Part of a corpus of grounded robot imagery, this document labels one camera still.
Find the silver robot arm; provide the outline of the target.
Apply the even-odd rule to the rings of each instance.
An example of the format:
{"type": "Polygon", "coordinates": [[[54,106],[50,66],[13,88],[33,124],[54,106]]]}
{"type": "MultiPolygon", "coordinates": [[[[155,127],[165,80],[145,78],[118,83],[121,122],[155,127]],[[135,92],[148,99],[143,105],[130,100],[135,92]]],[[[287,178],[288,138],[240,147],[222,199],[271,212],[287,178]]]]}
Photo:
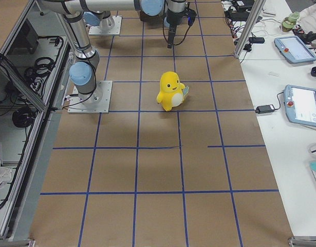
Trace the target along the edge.
{"type": "Polygon", "coordinates": [[[79,52],[92,50],[83,21],[83,12],[136,10],[155,16],[163,10],[164,5],[167,5],[168,48],[176,45],[174,37],[181,19],[187,17],[188,25],[192,26],[196,18],[196,12],[189,8],[190,4],[186,1],[43,1],[43,3],[48,9],[64,18],[66,22],[64,30],[79,52]]]}
{"type": "Polygon", "coordinates": [[[71,44],[76,61],[69,70],[69,77],[84,104],[98,102],[102,93],[98,89],[96,69],[100,61],[98,51],[91,45],[82,12],[57,15],[71,44]]]}

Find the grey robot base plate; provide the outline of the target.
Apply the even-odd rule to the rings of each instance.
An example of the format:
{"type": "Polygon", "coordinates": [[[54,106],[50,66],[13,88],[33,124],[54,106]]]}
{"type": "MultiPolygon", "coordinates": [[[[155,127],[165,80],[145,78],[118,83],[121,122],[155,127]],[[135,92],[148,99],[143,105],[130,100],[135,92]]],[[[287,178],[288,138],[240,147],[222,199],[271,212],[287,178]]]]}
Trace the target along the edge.
{"type": "Polygon", "coordinates": [[[79,97],[78,90],[74,86],[72,93],[77,94],[77,96],[71,97],[71,106],[68,107],[67,112],[69,114],[109,113],[112,87],[112,81],[98,81],[97,88],[93,95],[91,95],[91,97],[84,103],[81,103],[81,101],[85,100],[86,97],[81,94],[79,97]]]}

